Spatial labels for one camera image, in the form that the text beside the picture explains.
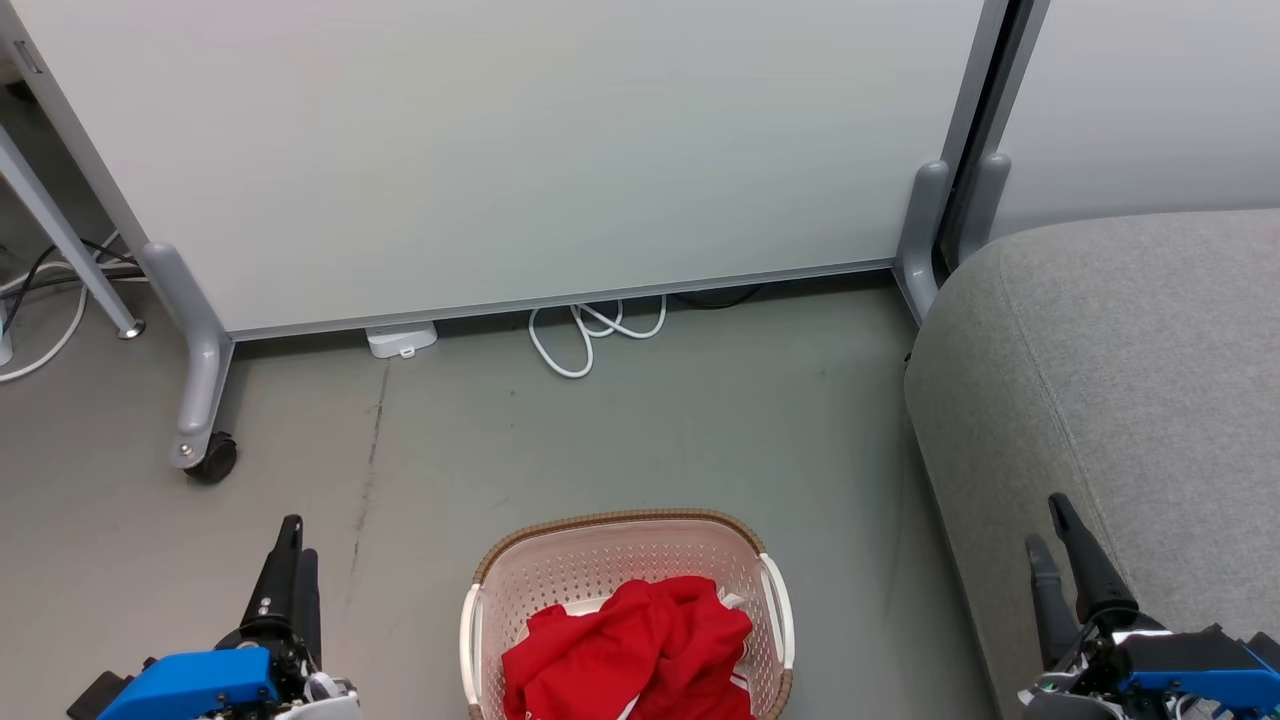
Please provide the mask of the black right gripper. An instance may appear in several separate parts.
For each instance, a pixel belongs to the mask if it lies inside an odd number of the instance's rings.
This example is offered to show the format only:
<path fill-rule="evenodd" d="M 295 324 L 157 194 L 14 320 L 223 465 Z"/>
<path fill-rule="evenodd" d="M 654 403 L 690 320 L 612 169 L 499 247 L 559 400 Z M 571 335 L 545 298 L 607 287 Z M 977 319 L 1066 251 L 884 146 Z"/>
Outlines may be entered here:
<path fill-rule="evenodd" d="M 1102 544 L 1064 493 L 1048 497 L 1050 516 L 1068 553 L 1076 589 L 1075 610 L 1062 592 L 1062 573 L 1039 536 L 1025 538 L 1030 597 L 1044 671 L 1018 693 L 1029 719 L 1043 696 L 1082 697 L 1098 706 L 1089 719 L 1185 719 L 1201 700 L 1183 691 L 1161 691 L 1140 700 L 1138 691 L 1120 691 L 1110 665 L 1117 642 L 1112 628 L 1126 635 L 1161 635 L 1169 629 L 1140 612 L 1134 594 Z"/>

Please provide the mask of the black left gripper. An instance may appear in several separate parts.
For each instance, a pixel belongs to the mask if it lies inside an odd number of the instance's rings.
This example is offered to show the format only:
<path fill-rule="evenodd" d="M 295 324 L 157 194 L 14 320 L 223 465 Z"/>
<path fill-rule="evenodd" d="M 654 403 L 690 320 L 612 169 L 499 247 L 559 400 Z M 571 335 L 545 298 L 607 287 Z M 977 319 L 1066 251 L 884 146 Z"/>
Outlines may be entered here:
<path fill-rule="evenodd" d="M 284 516 L 244 610 L 244 632 L 232 632 L 218 643 L 219 650 L 266 650 L 276 698 L 225 701 L 220 719 L 362 717 L 355 684 L 317 665 L 323 661 L 319 556 L 303 548 L 302 516 Z"/>

